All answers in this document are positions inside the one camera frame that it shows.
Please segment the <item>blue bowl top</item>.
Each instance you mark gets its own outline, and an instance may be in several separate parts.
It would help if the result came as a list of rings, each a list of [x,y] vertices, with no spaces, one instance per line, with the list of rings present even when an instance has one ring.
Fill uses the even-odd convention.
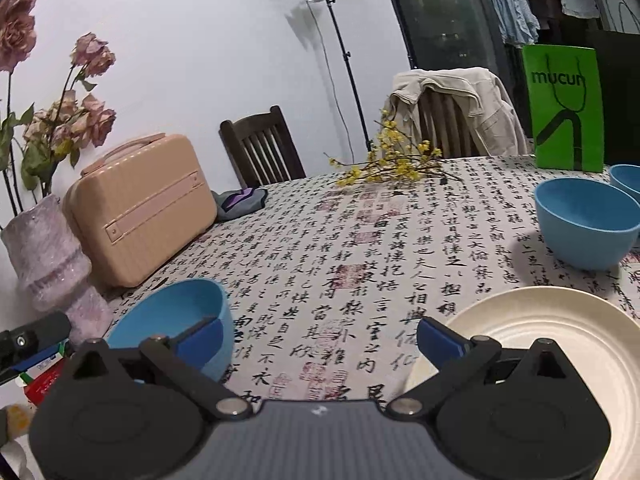
[[[205,367],[205,374],[219,382],[231,363],[234,326],[227,293],[209,278],[190,278],[153,292],[115,325],[106,341],[112,349],[134,348],[155,335],[174,338],[210,316],[224,323],[222,349]]]

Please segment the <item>blue bowl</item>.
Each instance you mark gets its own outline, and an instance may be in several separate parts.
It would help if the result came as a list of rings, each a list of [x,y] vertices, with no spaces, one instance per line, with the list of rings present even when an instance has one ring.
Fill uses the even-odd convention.
[[[558,260],[586,271],[617,266],[636,244],[639,204],[614,186],[583,178],[538,184],[539,231]]]
[[[205,367],[205,374],[219,382],[231,363],[234,326],[227,293],[209,278],[190,278],[153,292],[115,325],[106,341],[112,349],[134,348],[155,335],[174,338],[210,316],[224,323],[222,349]]]
[[[619,188],[640,203],[640,167],[618,164],[608,168],[610,185]]]

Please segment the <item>cream plate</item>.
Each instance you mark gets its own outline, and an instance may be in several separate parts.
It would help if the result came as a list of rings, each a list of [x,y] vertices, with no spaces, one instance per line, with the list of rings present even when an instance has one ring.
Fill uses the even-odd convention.
[[[611,444],[599,479],[639,477],[639,324],[610,302],[580,290],[538,286],[500,292],[445,323],[506,348],[555,340],[605,412]]]

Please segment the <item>blue bowl front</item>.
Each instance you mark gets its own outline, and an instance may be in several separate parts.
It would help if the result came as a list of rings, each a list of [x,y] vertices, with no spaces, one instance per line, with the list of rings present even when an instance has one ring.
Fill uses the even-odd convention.
[[[586,271],[617,266],[636,244],[639,204],[614,186],[583,178],[538,184],[539,231],[558,260]]]

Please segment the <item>blue bowl back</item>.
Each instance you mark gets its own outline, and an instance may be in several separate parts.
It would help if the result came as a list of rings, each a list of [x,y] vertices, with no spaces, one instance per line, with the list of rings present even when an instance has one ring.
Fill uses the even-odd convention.
[[[619,188],[640,203],[640,167],[618,164],[608,168],[610,185]]]

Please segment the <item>pink textured vase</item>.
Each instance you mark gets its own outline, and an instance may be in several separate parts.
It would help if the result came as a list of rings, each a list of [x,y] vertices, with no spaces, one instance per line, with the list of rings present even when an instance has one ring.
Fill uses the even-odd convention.
[[[1,239],[18,286],[36,311],[65,313],[73,344],[106,334],[113,312],[90,280],[92,263],[58,196],[48,195],[13,218]]]

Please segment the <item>calligraphy print tablecloth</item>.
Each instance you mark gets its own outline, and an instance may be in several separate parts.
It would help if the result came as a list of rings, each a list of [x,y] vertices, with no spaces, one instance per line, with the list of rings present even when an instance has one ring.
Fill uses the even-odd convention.
[[[496,292],[576,288],[639,314],[639,268],[582,272],[552,257],[534,191],[552,178],[525,157],[445,162],[446,180],[351,185],[335,174],[273,185],[262,210],[212,226],[112,303],[128,314],[154,290],[211,278],[230,301],[227,386],[267,399],[385,401],[419,352],[416,324]]]

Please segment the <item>pink hard case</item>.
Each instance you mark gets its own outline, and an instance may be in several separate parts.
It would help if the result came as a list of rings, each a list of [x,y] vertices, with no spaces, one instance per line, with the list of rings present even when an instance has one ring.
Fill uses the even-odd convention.
[[[121,288],[139,286],[217,217],[182,134],[155,133],[113,148],[81,170],[62,207],[93,277]]]

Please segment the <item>grey purple cloth pouch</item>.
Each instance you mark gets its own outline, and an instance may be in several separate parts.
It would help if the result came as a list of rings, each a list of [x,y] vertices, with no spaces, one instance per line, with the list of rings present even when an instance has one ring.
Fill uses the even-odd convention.
[[[252,214],[265,207],[268,191],[265,188],[241,188],[221,194],[212,192],[217,207],[216,221],[228,222]]]

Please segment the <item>yellow flower branch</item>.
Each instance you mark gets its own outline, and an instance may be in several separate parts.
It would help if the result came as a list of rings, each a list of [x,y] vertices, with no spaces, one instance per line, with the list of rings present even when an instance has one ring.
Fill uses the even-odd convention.
[[[414,140],[390,110],[381,110],[378,126],[378,134],[363,162],[341,162],[328,156],[330,166],[341,171],[341,177],[337,179],[339,186],[411,183],[424,178],[460,181],[459,177],[450,174],[442,166],[442,151],[430,141]]]

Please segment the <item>chair with beige jacket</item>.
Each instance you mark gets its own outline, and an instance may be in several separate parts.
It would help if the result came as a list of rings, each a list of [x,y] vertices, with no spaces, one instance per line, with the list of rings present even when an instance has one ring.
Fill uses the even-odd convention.
[[[452,96],[425,89],[418,111],[421,138],[439,148],[443,158],[480,156],[462,110]]]

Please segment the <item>green mucun paper bag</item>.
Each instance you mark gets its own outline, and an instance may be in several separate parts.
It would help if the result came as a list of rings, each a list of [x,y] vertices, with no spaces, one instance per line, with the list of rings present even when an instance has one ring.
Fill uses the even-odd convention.
[[[596,51],[531,44],[522,57],[536,165],[600,174],[604,120]]]

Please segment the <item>hanging blue shirt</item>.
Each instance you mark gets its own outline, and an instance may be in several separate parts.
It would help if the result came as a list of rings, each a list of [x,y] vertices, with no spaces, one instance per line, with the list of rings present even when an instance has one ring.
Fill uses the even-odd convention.
[[[498,16],[502,41],[512,46],[536,44],[540,27],[528,0],[491,0]]]

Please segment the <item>black paper bag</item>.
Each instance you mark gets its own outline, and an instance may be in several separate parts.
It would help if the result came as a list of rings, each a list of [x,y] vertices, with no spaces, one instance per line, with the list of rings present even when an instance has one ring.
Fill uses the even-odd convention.
[[[604,160],[639,163],[639,17],[626,0],[603,0],[612,30],[590,34],[596,49],[604,117]]]

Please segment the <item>dark glass sliding door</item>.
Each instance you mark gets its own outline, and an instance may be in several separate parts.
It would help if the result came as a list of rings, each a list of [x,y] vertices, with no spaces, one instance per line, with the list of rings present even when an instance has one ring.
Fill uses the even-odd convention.
[[[528,0],[539,22],[536,44],[588,47],[594,30],[612,30],[603,0],[600,18],[571,18],[561,0]],[[626,0],[639,16],[639,0]],[[482,66],[510,84],[518,79],[522,47],[502,41],[491,0],[392,0],[411,67],[449,70]]]

